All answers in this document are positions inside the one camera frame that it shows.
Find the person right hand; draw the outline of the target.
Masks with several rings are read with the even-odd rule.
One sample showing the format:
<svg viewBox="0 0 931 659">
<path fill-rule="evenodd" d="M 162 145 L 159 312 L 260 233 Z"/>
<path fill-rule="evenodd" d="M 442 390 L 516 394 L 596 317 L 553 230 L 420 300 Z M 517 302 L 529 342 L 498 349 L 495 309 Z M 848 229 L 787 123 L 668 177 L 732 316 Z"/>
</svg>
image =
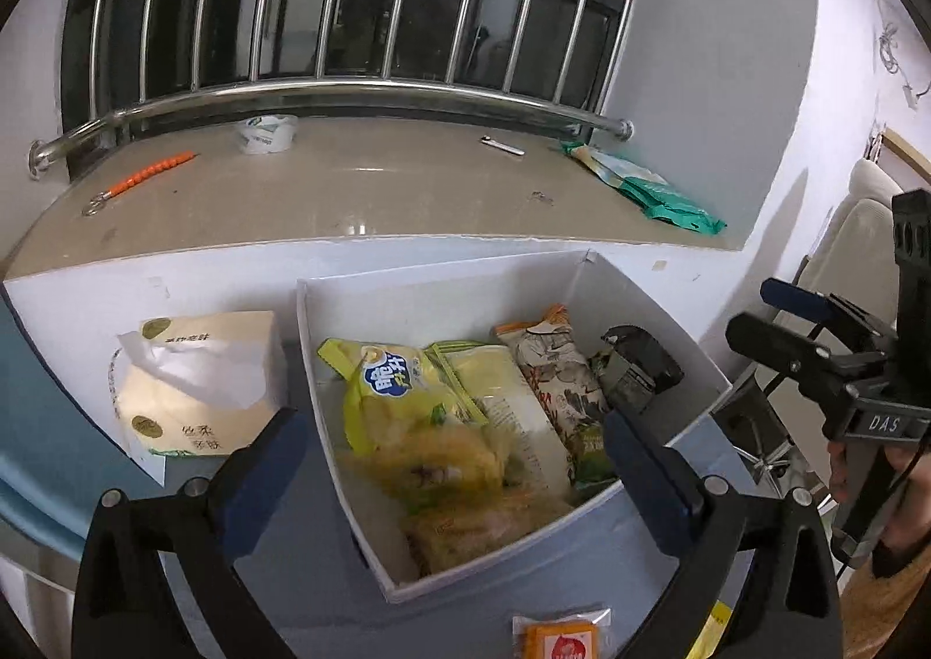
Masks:
<svg viewBox="0 0 931 659">
<path fill-rule="evenodd" d="M 838 503 L 847 498 L 847 446 L 830 441 L 830 494 Z M 925 547 L 929 536 L 929 454 L 925 453 L 912 467 L 904 483 L 904 492 L 895 512 L 890 516 L 880 541 L 895 557 Z"/>
</svg>

